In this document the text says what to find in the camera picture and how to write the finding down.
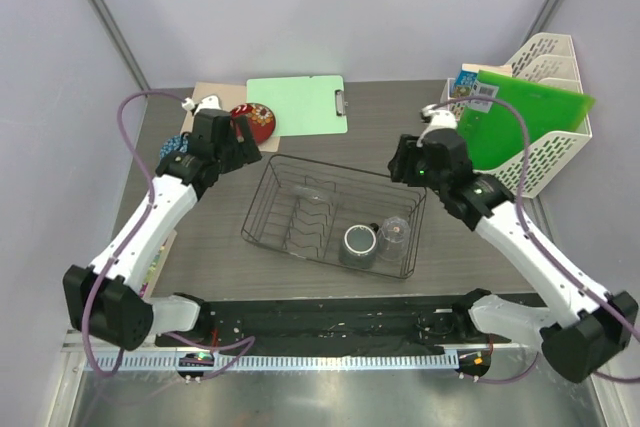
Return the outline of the red floral plate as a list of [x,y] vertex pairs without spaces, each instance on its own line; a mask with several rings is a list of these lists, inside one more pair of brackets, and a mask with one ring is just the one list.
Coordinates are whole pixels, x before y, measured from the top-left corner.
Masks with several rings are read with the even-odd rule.
[[269,140],[276,128],[276,118],[273,111],[260,103],[239,104],[231,110],[231,116],[246,117],[251,133],[257,145]]

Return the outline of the blue patterned bowl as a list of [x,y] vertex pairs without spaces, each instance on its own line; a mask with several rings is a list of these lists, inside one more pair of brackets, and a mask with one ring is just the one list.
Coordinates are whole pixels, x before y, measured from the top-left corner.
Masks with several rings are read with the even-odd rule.
[[174,135],[168,138],[159,151],[159,159],[162,160],[174,151],[186,153],[188,150],[189,133]]

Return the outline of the clear glass tumbler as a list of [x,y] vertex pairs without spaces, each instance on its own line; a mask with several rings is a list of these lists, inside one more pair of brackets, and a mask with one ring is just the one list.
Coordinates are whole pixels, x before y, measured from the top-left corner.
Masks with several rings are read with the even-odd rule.
[[377,230],[377,259],[387,263],[399,263],[408,253],[411,227],[405,218],[386,218]]

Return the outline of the black wire dish rack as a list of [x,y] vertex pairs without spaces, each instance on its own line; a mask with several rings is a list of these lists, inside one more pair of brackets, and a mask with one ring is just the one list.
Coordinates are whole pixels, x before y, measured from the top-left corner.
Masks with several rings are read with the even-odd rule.
[[[297,184],[334,192],[334,201],[300,198],[291,192]],[[425,190],[394,184],[383,174],[276,154],[266,164],[241,235],[256,246],[304,260],[407,279],[415,270],[426,197]],[[341,238],[350,226],[370,225],[377,234],[382,222],[394,216],[405,218],[411,227],[403,261],[387,263],[376,255],[370,270],[339,262]]]

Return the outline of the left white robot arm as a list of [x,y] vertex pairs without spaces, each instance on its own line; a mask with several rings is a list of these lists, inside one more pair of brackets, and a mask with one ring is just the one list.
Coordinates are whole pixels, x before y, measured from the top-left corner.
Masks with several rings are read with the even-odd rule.
[[71,266],[63,289],[72,326],[126,351],[149,335],[178,332],[205,344],[212,320],[193,296],[144,300],[139,291],[151,261],[181,219],[223,174],[261,158],[245,116],[204,108],[194,117],[186,151],[166,154],[147,196],[119,234],[87,267]]

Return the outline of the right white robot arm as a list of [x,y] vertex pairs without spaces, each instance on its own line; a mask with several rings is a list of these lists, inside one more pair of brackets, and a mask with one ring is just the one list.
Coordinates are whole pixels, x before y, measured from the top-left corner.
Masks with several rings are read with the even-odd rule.
[[457,338],[472,342],[492,333],[527,345],[573,383],[629,345],[638,302],[626,291],[611,293],[569,261],[507,187],[474,170],[455,130],[401,135],[388,169],[394,182],[433,191],[445,210],[498,249],[544,302],[530,308],[476,292],[451,318]]

